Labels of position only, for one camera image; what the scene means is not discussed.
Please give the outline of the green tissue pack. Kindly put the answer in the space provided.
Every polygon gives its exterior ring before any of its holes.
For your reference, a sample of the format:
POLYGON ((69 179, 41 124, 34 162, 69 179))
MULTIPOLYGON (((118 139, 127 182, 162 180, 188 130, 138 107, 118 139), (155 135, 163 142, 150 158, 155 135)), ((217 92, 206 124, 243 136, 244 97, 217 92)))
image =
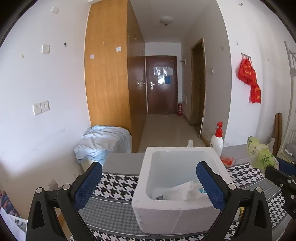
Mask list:
POLYGON ((275 156, 269 151, 268 145, 260 144, 257 138, 248 137, 247 154, 253 168, 259 169, 265 175, 267 167, 279 170, 280 164, 275 156))

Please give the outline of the white foam box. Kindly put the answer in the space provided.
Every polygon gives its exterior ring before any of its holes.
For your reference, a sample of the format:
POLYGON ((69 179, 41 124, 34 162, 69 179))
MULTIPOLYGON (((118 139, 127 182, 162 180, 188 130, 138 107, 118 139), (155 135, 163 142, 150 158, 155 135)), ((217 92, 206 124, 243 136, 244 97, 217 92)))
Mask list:
POLYGON ((160 148, 145 151, 132 208, 142 232, 177 235, 207 231, 220 211, 196 175, 205 161, 226 183, 232 180, 212 148, 160 148))

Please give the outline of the white metal bunk bed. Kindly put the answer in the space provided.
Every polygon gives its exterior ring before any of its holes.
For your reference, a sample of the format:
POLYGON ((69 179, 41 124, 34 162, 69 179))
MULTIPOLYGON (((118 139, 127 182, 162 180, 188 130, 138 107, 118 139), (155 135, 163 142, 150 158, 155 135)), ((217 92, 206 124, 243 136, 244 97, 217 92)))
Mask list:
POLYGON ((285 125, 285 131, 283 132, 280 150, 277 155, 291 163, 295 161, 295 156, 288 150, 288 147, 295 144, 295 51, 289 48, 286 41, 284 41, 284 44, 290 68, 290 102, 287 123, 285 125))

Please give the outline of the orange snack packet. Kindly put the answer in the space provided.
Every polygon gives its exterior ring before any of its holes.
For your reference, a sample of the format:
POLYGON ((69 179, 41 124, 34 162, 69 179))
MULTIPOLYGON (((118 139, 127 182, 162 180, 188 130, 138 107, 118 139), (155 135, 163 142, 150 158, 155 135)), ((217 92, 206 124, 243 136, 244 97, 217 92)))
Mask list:
POLYGON ((233 157, 226 157, 226 156, 221 156, 220 160, 226 168, 231 167, 235 161, 233 157))

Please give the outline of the wooden sticks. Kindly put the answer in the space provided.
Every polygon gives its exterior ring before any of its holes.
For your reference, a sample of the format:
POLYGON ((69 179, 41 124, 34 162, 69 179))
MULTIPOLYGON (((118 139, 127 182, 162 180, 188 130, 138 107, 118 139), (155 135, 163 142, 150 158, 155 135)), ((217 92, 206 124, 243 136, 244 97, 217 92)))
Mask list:
POLYGON ((280 149, 282 139, 282 113, 277 113, 275 115, 273 138, 275 139, 273 155, 276 156, 280 149))

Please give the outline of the houndstooth tablecloth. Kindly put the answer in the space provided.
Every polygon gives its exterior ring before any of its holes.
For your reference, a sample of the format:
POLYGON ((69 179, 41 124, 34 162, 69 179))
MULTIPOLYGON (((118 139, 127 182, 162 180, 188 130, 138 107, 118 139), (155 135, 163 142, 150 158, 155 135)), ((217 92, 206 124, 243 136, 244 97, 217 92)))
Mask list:
MULTIPOLYGON (((202 232, 153 235, 140 230, 132 209, 132 198, 143 159, 143 153, 109 155, 100 182, 85 208, 79 211, 95 240, 202 240, 202 232)), ((227 171, 238 188, 252 190, 259 186, 264 190, 273 240, 278 240, 290 221, 283 209, 284 198, 280 189, 271 185, 259 170, 252 168, 246 161, 237 162, 227 171)))

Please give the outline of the white pump bottle red cap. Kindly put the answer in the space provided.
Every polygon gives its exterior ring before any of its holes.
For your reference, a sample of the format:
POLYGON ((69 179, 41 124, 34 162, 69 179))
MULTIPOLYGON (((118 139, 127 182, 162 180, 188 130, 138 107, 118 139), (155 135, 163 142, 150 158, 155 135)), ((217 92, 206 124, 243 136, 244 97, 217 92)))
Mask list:
POLYGON ((221 157, 222 150, 223 150, 223 130, 222 130, 223 123, 220 121, 217 123, 217 129, 215 130, 215 134, 211 138, 210 147, 212 147, 215 152, 217 153, 218 157, 221 157))

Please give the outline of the light blue crumpled sheet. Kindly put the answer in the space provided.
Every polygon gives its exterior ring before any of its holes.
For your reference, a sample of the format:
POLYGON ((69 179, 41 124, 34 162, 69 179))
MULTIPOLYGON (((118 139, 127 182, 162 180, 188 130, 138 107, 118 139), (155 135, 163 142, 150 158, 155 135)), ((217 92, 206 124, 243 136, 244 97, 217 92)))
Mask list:
POLYGON ((110 153, 130 153, 130 132, 116 126, 93 126, 86 130, 74 148, 78 163, 95 161, 104 165, 110 153))

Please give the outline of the red fire extinguisher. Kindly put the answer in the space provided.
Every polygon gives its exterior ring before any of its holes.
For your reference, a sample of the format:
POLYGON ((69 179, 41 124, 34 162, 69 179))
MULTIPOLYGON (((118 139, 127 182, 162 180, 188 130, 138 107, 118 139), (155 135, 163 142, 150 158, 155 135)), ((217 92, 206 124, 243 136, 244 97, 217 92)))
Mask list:
POLYGON ((183 104, 182 102, 178 103, 178 111, 177 111, 177 115, 178 116, 182 116, 183 115, 183 104))

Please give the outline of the wooden wardrobe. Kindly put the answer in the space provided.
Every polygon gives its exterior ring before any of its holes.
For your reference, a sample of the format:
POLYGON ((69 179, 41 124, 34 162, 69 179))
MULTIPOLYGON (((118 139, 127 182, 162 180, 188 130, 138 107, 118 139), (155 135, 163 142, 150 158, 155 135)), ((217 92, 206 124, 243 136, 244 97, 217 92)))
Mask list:
POLYGON ((145 44, 130 1, 91 5, 84 53, 91 124, 127 129, 137 152, 147 116, 145 44))

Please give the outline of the dark brown entrance door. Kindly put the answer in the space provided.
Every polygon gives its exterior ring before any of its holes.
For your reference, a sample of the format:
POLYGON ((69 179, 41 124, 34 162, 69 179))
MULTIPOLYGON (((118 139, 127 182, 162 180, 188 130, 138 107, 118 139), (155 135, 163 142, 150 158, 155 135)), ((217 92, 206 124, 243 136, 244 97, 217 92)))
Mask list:
POLYGON ((176 56, 146 56, 148 114, 175 114, 178 100, 176 56))

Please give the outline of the ceiling lamp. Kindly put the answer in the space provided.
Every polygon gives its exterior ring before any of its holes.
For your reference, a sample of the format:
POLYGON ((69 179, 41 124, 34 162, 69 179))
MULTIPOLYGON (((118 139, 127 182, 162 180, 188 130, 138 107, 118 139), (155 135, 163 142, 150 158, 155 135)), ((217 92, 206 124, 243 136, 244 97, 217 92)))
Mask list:
POLYGON ((173 18, 170 16, 162 16, 159 18, 159 22, 165 26, 171 24, 173 22, 173 18))

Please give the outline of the double wall socket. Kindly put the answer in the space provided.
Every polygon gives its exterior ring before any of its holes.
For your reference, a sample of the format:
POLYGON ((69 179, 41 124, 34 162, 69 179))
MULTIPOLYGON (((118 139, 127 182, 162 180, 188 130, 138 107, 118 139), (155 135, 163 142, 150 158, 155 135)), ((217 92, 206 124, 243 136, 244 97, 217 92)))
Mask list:
POLYGON ((42 101, 32 105, 33 115, 39 115, 50 110, 49 101, 42 101))

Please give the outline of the side door frame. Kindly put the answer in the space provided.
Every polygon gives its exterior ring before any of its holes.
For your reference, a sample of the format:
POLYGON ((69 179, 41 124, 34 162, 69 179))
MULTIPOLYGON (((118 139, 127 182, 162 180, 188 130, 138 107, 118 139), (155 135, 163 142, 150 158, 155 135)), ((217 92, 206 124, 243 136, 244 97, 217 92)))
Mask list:
POLYGON ((191 115, 190 125, 201 137, 206 99, 206 58, 204 39, 200 39, 191 48, 191 115))

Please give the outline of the white wall switch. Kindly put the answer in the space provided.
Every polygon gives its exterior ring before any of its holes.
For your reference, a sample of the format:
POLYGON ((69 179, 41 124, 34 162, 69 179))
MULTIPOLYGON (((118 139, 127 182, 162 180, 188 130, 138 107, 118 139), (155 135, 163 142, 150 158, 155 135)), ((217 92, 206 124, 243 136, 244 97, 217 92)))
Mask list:
POLYGON ((43 54, 49 54, 50 53, 50 45, 43 44, 42 45, 42 51, 41 51, 41 53, 43 53, 43 54))

